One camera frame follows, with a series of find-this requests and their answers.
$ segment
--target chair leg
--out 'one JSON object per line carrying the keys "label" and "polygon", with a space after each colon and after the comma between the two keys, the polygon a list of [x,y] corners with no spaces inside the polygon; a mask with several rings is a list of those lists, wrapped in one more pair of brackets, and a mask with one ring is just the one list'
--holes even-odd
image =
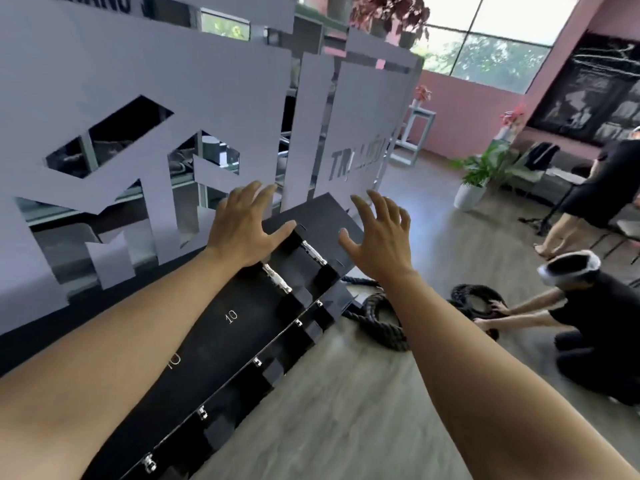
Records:
{"label": "chair leg", "polygon": [[604,256],[602,257],[602,260],[604,261],[606,258],[608,258],[609,256],[611,256],[612,252],[615,251],[616,249],[618,249],[620,246],[622,246],[622,244],[625,243],[625,241],[627,240],[626,237],[623,237],[619,243],[617,243],[615,246],[613,246],[610,250],[608,250]]}
{"label": "chair leg", "polygon": [[607,233],[602,234],[602,235],[598,238],[598,240],[597,240],[596,242],[594,242],[594,243],[593,243],[593,245],[592,245],[589,249],[594,249],[594,248],[595,248],[599,243],[601,243],[602,241],[604,241],[604,238],[605,238],[606,236],[608,236],[609,234],[610,234],[610,233],[608,233],[608,232],[607,232]]}

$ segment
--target hand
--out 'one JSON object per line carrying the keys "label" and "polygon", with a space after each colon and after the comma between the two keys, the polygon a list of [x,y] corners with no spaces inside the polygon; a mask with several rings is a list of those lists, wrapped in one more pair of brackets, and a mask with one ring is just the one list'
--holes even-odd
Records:
{"label": "hand", "polygon": [[482,318],[474,318],[474,323],[482,331],[488,331],[491,328],[491,320],[483,320]]}
{"label": "hand", "polygon": [[377,217],[363,199],[351,196],[364,225],[362,244],[353,242],[347,229],[340,230],[338,241],[355,265],[384,287],[397,276],[415,273],[409,247],[411,217],[393,200],[373,190],[367,193],[376,208]]}
{"label": "hand", "polygon": [[238,269],[266,258],[296,227],[295,221],[289,221],[271,235],[264,233],[262,215],[273,201],[276,184],[263,188],[254,200],[261,185],[256,180],[222,199],[209,233],[206,251]]}
{"label": "hand", "polygon": [[503,302],[492,299],[489,303],[491,303],[491,309],[494,312],[502,315],[511,315],[511,310]]}

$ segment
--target bare foot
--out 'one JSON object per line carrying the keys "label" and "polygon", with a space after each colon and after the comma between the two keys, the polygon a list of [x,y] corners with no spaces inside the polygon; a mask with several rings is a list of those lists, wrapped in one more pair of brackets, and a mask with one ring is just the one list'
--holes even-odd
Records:
{"label": "bare foot", "polygon": [[555,257],[553,251],[549,252],[545,250],[545,247],[542,244],[534,244],[533,249],[538,256],[540,256],[542,259],[546,259],[547,261]]}

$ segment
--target white headband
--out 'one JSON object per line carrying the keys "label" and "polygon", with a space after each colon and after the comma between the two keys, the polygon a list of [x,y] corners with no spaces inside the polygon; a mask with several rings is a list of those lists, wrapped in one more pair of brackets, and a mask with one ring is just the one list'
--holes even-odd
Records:
{"label": "white headband", "polygon": [[[574,271],[573,273],[564,273],[564,274],[556,274],[549,271],[548,266],[557,261],[558,259],[566,258],[567,256],[587,256],[587,266],[585,266],[580,271]],[[600,269],[600,258],[596,256],[592,251],[584,250],[584,251],[576,251],[574,253],[562,254],[556,258],[551,259],[547,264],[543,264],[538,268],[538,274],[540,275],[540,279],[547,286],[558,286],[563,283],[574,281],[574,279],[582,276],[583,274],[590,273],[592,271],[597,271]]]}

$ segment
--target black pants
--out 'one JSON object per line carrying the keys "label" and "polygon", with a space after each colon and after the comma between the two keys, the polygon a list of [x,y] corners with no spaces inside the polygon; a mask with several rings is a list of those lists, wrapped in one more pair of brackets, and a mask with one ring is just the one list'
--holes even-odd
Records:
{"label": "black pants", "polygon": [[640,404],[640,363],[596,349],[579,331],[556,335],[558,370],[576,384],[608,395],[623,404]]}

